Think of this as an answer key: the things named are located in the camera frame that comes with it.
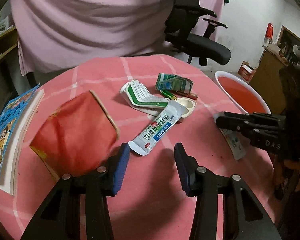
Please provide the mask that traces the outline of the white paper packet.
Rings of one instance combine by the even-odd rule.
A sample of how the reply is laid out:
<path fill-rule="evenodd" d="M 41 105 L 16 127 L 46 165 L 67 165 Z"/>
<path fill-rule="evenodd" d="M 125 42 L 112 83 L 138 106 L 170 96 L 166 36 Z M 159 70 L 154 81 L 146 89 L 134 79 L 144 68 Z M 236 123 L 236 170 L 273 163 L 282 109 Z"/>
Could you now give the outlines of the white paper packet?
<path fill-rule="evenodd" d="M 215 124 L 217 125 L 224 139 L 229 145 L 235 161 L 238 161 L 246 155 L 246 151 L 240 141 L 240 122 L 239 120 L 226 118 L 222 116 L 222 114 L 223 112 L 213 115 Z"/>

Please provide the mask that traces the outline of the white plastic earbud case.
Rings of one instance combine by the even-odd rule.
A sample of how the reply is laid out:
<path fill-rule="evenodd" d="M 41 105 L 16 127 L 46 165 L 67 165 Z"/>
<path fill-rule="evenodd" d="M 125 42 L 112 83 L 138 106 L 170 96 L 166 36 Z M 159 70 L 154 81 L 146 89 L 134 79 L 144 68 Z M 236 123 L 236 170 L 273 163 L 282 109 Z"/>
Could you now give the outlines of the white plastic earbud case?
<path fill-rule="evenodd" d="M 197 105 L 195 100 L 192 100 L 187 97 L 177 98 L 176 102 L 178 102 L 187 109 L 187 112 L 180 117 L 179 122 L 183 122 L 187 117 L 189 117 L 193 113 Z"/>

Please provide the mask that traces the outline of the green battery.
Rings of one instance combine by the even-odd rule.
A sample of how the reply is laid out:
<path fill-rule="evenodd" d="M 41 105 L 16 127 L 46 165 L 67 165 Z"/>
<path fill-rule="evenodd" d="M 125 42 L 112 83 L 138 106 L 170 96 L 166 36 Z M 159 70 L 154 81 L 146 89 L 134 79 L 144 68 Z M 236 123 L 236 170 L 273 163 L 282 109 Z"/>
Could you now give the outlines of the green battery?
<path fill-rule="evenodd" d="M 168 90 L 162 89 L 162 90 L 159 90 L 159 92 L 160 92 L 160 94 L 161 94 L 162 96 L 164 96 L 165 98 L 168 98 L 168 99 L 170 99 L 170 100 L 177 100 L 177 99 L 178 99 L 177 96 L 173 95 L 173 94 L 172 94 L 171 92 L 169 92 Z"/>

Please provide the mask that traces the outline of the green cigarette pack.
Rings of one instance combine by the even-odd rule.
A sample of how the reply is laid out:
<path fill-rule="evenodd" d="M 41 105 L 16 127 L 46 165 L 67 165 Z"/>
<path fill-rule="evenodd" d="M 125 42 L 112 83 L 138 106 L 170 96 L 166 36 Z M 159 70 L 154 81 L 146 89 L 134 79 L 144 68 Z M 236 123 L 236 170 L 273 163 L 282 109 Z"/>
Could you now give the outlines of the green cigarette pack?
<path fill-rule="evenodd" d="M 192 90 L 193 81 L 174 74 L 159 73 L 155 83 L 156 90 L 173 90 L 189 94 Z"/>

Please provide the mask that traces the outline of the white green medicine box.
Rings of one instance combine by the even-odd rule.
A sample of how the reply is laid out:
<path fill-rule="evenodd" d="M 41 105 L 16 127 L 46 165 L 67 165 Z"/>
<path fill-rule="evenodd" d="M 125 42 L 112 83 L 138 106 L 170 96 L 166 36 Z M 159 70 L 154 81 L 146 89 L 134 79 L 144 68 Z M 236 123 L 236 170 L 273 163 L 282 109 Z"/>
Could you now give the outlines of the white green medicine box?
<path fill-rule="evenodd" d="M 169 99 L 155 96 L 138 80 L 131 80 L 120 89 L 121 96 L 137 111 L 157 116 L 168 104 Z"/>

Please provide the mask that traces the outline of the white red trash bin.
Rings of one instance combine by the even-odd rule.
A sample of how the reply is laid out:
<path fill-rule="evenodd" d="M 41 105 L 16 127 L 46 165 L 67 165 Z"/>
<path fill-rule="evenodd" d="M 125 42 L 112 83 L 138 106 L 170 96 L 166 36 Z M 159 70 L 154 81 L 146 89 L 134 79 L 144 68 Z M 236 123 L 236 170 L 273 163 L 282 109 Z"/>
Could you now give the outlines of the white red trash bin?
<path fill-rule="evenodd" d="M 243 114 L 271 113 L 258 92 L 234 74 L 219 70 L 214 73 L 213 81 Z"/>

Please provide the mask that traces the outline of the wooden cabinet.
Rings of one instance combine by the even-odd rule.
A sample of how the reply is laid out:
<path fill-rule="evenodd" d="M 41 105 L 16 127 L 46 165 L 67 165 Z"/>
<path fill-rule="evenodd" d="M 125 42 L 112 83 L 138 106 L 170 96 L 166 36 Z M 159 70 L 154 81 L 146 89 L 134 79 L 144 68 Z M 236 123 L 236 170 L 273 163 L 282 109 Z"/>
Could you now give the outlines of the wooden cabinet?
<path fill-rule="evenodd" d="M 249 81 L 249 85 L 266 102 L 271 113 L 281 114 L 286 107 L 286 100 L 282 91 L 279 70 L 288 66 L 288 61 L 280 56 L 280 48 L 277 45 L 270 44 L 263 48 L 258 68 Z"/>

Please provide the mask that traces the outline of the red cardboard box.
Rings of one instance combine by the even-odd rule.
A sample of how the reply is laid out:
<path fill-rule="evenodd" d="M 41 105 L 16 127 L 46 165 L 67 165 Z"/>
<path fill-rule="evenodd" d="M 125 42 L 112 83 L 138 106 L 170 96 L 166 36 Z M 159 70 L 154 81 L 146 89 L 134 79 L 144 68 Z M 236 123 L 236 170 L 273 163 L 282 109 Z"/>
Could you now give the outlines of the red cardboard box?
<path fill-rule="evenodd" d="M 254 74 L 256 73 L 256 70 L 257 70 L 256 68 L 251 67 L 249 65 L 249 62 L 243 61 L 237 73 L 245 81 L 250 82 L 252 80 Z"/>

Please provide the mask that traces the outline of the framed picture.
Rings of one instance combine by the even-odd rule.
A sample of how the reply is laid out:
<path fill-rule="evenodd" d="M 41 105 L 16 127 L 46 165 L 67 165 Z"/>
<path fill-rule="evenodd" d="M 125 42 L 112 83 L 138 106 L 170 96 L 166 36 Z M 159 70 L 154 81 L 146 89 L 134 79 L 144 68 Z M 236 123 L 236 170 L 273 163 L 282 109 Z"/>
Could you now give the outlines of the framed picture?
<path fill-rule="evenodd" d="M 288 28 L 282 26 L 276 45 L 280 48 L 279 54 L 290 60 L 294 55 L 293 46 L 300 46 L 300 38 Z"/>

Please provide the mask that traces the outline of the red hanging bag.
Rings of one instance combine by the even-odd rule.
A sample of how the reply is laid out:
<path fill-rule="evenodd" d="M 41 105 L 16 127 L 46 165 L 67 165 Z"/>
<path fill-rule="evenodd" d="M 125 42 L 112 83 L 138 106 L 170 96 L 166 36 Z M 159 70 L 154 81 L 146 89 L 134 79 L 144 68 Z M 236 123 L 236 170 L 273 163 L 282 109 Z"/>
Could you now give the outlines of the red hanging bag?
<path fill-rule="evenodd" d="M 268 40 L 272 40 L 273 39 L 273 33 L 274 33 L 273 24 L 272 23 L 268 23 L 267 29 L 266 29 L 265 38 L 267 38 Z"/>

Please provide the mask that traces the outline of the colourful children's book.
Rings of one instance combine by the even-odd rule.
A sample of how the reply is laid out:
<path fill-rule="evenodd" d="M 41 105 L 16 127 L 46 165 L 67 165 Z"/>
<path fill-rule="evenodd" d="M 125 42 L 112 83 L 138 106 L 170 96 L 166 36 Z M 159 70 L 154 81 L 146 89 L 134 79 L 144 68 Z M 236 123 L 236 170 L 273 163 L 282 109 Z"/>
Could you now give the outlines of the colourful children's book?
<path fill-rule="evenodd" d="M 44 94 L 36 86 L 9 101 L 0 115 L 0 189 L 10 195 L 15 191 L 21 145 Z"/>

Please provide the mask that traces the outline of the pink checked tablecloth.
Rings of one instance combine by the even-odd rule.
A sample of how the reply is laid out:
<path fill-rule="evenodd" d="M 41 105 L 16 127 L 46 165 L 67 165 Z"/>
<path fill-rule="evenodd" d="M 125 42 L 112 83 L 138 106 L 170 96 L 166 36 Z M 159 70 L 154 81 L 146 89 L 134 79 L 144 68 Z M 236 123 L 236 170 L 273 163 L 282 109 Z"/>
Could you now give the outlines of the pink checked tablecloth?
<path fill-rule="evenodd" d="M 17 159 L 17 191 L 0 190 L 0 221 L 20 239 L 279 239 L 207 108 L 184 121 L 171 101 L 150 120 L 122 98 L 159 72 L 217 96 L 203 73 L 166 55 L 94 58 L 44 84 Z"/>

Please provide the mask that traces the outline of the pink hanging sheet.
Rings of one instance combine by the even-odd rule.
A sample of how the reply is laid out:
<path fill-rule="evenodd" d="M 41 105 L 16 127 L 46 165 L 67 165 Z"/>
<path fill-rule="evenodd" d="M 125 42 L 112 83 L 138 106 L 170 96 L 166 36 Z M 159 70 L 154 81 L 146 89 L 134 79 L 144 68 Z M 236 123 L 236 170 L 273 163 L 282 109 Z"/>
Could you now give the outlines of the pink hanging sheet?
<path fill-rule="evenodd" d="M 95 57 L 166 53 L 174 0 L 10 0 L 22 75 Z"/>

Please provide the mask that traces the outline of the wooden wall shelf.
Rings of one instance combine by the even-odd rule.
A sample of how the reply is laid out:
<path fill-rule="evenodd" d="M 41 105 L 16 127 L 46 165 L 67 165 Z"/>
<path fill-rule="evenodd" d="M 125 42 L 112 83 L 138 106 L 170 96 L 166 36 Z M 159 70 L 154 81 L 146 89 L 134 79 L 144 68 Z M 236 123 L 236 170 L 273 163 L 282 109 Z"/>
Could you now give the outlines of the wooden wall shelf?
<path fill-rule="evenodd" d="M 0 61 L 18 46 L 18 32 L 15 26 L 11 26 L 0 34 Z"/>

